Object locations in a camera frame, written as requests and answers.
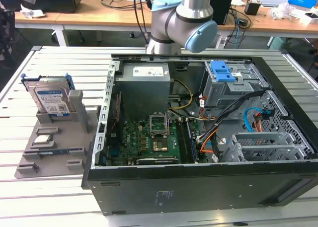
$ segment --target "blue drive bay latch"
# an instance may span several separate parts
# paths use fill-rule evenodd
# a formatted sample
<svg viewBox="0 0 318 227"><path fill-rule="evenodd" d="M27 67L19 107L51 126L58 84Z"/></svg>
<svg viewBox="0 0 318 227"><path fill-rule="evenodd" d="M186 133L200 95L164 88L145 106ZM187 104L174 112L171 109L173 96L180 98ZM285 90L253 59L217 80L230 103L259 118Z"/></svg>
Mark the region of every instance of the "blue drive bay latch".
<svg viewBox="0 0 318 227"><path fill-rule="evenodd" d="M217 82L234 82L235 77L231 74L231 68L229 68L225 62L211 61L211 71L216 77Z"/></svg>

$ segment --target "motherboard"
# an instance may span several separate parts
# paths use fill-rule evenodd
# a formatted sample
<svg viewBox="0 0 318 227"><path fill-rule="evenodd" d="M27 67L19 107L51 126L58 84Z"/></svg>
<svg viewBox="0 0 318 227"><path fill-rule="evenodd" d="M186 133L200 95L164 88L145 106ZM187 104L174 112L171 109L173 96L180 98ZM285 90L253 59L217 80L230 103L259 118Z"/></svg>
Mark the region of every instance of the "motherboard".
<svg viewBox="0 0 318 227"><path fill-rule="evenodd" d="M109 146L107 159L112 165L194 163L198 135L195 120L126 120L122 142Z"/></svg>

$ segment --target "white box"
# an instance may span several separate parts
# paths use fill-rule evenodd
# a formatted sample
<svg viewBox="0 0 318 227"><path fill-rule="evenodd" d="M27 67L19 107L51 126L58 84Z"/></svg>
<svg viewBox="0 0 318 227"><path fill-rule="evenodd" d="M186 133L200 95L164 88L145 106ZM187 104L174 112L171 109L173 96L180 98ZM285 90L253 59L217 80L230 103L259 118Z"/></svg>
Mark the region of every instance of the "white box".
<svg viewBox="0 0 318 227"><path fill-rule="evenodd" d="M305 25L318 24L318 14L314 12L306 12L300 17L299 22Z"/></svg>

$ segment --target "blue hard drive label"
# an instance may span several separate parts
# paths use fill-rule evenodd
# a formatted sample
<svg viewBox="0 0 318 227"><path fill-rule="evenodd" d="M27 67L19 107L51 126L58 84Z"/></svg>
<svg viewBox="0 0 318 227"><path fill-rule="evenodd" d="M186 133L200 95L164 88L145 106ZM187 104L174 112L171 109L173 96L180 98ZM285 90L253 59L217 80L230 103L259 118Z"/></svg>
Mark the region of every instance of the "blue hard drive label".
<svg viewBox="0 0 318 227"><path fill-rule="evenodd" d="M37 92L39 100L46 112L51 116L68 116L70 111L60 90L42 90Z"/></svg>

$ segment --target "label sticker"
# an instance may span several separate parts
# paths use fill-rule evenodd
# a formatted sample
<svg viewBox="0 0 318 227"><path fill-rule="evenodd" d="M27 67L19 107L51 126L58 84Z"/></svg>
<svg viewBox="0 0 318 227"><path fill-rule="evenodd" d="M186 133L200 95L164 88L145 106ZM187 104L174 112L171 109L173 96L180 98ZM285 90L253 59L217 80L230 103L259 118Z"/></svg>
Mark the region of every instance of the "label sticker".
<svg viewBox="0 0 318 227"><path fill-rule="evenodd" d="M218 142L218 144L227 144L227 140L225 138L220 139L220 141Z"/></svg>
<svg viewBox="0 0 318 227"><path fill-rule="evenodd" d="M204 99L200 99L200 107L204 108Z"/></svg>
<svg viewBox="0 0 318 227"><path fill-rule="evenodd" d="M163 67L134 67L133 76L163 76Z"/></svg>
<svg viewBox="0 0 318 227"><path fill-rule="evenodd" d="M173 197L174 191L157 191L155 198L155 206L163 206L170 203Z"/></svg>
<svg viewBox="0 0 318 227"><path fill-rule="evenodd" d="M40 155L53 155L53 153L51 151L43 151L43 152L39 152Z"/></svg>
<svg viewBox="0 0 318 227"><path fill-rule="evenodd" d="M64 101L60 90L44 90L37 92L39 100L46 112L52 116L68 116L70 111Z"/></svg>
<svg viewBox="0 0 318 227"><path fill-rule="evenodd" d="M219 159L215 154L212 154L212 160L213 162L219 162Z"/></svg>
<svg viewBox="0 0 318 227"><path fill-rule="evenodd" d="M242 77L242 74L241 74L240 72L233 72L232 75L233 75L233 76L240 76L240 77Z"/></svg>

